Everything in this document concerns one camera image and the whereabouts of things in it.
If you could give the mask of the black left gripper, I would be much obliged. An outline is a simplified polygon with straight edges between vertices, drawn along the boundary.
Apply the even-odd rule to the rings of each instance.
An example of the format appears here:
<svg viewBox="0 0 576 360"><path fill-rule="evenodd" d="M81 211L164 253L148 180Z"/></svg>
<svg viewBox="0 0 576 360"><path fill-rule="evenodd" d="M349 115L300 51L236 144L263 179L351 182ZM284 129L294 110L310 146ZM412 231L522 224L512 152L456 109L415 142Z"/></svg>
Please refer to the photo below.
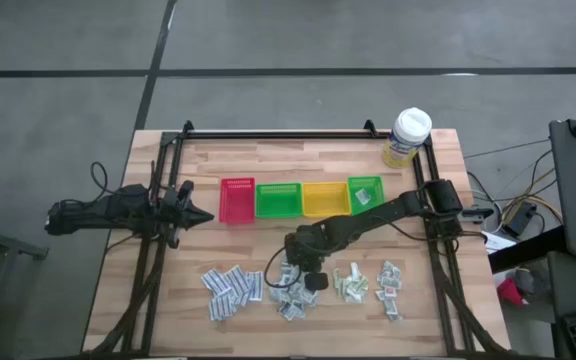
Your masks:
<svg viewBox="0 0 576 360"><path fill-rule="evenodd" d="M175 186L167 188L161 200L160 214L163 216L163 222L167 225L166 242L172 249L176 249L179 245L178 233L180 228L191 229L214 220L213 214L192 203L193 190L194 183L185 180L179 188ZM191 218L186 226L187 212L193 216L202 217Z"/></svg>

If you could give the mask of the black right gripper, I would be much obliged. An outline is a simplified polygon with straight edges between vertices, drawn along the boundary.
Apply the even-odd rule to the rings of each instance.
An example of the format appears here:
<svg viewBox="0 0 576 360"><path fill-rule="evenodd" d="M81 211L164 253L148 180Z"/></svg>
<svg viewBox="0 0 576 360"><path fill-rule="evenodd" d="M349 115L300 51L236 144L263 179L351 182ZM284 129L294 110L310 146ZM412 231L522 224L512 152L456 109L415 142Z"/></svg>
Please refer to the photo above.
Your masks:
<svg viewBox="0 0 576 360"><path fill-rule="evenodd" d="M315 292L328 288L328 276L322 271L328 250L320 227L299 226L284 237L284 246L288 263L299 268L307 290Z"/></svg>

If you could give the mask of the red plastic basket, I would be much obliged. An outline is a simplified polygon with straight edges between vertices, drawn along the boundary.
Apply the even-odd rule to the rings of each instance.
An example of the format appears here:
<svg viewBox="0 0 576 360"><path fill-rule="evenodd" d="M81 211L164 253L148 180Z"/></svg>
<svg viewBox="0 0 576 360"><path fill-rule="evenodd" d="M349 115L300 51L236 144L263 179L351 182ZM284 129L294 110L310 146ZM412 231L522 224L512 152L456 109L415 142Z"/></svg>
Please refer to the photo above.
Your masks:
<svg viewBox="0 0 576 360"><path fill-rule="evenodd" d="M220 183L219 221L230 225L248 224L255 219L255 180L224 178Z"/></svg>

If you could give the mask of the yellow plastic basket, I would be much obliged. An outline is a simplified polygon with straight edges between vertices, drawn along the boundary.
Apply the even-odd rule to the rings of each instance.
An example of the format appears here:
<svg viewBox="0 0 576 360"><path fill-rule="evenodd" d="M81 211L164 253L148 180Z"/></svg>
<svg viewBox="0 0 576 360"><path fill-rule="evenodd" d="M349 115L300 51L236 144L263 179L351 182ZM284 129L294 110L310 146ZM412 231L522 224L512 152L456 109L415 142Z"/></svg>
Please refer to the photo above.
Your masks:
<svg viewBox="0 0 576 360"><path fill-rule="evenodd" d="M326 218L350 215L351 203L346 182L307 182L302 184L303 215Z"/></svg>

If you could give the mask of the green plastic basket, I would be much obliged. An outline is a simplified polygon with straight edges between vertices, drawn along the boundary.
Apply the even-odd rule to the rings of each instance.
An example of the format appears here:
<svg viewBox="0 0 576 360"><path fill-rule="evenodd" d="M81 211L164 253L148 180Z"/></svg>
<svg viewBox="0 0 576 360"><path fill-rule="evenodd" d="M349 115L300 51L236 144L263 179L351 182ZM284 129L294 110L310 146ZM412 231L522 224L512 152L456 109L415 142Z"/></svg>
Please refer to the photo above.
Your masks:
<svg viewBox="0 0 576 360"><path fill-rule="evenodd" d="M353 215L372 209L384 202L383 185L379 176L349 177L347 183ZM370 203L366 206L362 206L355 196L355 193L361 188L365 188L372 197Z"/></svg>
<svg viewBox="0 0 576 360"><path fill-rule="evenodd" d="M255 200L257 218L296 218L303 214L299 183L258 184Z"/></svg>

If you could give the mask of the Lysol wipes canister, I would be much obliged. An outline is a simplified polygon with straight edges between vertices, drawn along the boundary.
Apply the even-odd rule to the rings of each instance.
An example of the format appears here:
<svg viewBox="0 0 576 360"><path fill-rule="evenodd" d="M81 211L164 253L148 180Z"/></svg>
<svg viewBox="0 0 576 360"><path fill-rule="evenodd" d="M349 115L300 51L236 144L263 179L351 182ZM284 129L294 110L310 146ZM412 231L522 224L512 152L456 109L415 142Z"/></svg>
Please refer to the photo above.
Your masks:
<svg viewBox="0 0 576 360"><path fill-rule="evenodd" d="M393 123L382 149L383 162L393 168L406 167L418 153L432 130L432 119L423 110L403 110Z"/></svg>

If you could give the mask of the white paper sheet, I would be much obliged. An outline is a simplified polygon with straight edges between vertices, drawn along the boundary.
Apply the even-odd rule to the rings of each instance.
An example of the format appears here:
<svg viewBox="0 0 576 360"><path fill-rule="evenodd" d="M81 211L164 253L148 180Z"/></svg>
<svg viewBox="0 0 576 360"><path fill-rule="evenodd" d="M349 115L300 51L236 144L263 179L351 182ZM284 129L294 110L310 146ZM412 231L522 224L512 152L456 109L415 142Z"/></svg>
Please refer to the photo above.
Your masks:
<svg viewBox="0 0 576 360"><path fill-rule="evenodd" d="M485 237L484 245L486 252L488 254L493 254L499 250L509 248L516 244L515 241L509 240L507 238L498 236L493 233L483 231L482 235Z"/></svg>

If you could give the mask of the red cloth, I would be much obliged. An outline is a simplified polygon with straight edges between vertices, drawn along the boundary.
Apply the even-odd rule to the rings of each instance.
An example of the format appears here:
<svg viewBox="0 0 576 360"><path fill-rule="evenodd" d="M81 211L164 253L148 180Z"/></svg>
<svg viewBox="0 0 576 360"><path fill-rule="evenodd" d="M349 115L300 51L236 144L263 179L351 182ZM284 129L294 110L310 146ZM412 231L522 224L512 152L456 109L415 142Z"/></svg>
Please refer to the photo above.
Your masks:
<svg viewBox="0 0 576 360"><path fill-rule="evenodd" d="M523 307L526 305L526 301L519 292L519 289L512 278L506 278L497 286L498 297L507 303L512 305Z"/></svg>

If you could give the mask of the black power adapter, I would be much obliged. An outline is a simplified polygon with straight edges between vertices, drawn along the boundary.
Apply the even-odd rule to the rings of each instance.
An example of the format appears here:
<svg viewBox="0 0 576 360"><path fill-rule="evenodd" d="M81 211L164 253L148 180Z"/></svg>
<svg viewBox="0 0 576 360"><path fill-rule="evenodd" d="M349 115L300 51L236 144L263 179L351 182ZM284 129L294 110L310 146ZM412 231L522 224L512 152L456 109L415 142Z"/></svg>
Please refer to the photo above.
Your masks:
<svg viewBox="0 0 576 360"><path fill-rule="evenodd" d="M504 220L502 230L513 237L520 236L536 212L537 206L535 204L529 202L520 203Z"/></svg>

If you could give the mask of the black diagonal beam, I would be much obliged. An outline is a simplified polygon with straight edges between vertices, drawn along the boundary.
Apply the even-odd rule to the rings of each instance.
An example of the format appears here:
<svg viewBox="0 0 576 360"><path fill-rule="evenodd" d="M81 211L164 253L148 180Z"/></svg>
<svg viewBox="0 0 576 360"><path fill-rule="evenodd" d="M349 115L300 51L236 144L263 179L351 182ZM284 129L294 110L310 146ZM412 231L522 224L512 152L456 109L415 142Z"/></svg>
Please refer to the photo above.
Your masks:
<svg viewBox="0 0 576 360"><path fill-rule="evenodd" d="M551 251L567 252L563 226L497 250L488 256L488 260L492 273L496 274L543 258Z"/></svg>

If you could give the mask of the grey cloth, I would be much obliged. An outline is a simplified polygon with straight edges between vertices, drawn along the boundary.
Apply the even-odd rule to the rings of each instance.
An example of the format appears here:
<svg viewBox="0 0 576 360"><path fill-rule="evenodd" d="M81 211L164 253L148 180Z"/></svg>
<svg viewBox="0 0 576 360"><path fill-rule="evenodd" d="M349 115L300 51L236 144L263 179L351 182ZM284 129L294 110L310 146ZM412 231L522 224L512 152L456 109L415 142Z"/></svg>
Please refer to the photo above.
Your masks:
<svg viewBox="0 0 576 360"><path fill-rule="evenodd" d="M519 267L515 270L513 280L525 298L545 296L551 292L549 273L545 268Z"/></svg>

